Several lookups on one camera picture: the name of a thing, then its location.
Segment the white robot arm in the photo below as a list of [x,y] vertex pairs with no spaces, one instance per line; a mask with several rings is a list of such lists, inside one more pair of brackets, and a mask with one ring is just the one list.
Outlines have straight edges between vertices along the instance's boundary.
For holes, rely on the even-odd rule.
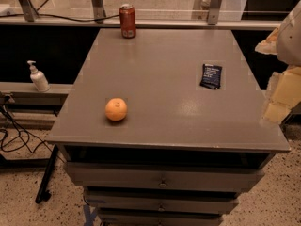
[[262,115],[268,121],[281,124],[301,102],[301,1],[280,27],[255,47],[255,51],[276,55],[279,61],[288,65],[283,73],[271,76]]

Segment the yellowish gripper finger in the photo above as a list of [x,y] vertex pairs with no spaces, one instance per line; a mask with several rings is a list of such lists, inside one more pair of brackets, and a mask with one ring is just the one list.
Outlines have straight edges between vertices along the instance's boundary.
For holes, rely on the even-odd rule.
[[255,51],[264,55],[276,55],[277,54],[277,36],[279,28],[275,28],[269,36],[258,43],[255,47]]
[[281,124],[290,114],[291,109],[286,105],[265,102],[262,106],[261,119],[275,124]]

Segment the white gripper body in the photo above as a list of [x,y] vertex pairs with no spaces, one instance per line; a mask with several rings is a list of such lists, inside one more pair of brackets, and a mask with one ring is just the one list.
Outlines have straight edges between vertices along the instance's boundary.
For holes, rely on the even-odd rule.
[[301,102],[301,67],[289,66],[278,80],[271,97],[273,102],[293,108]]

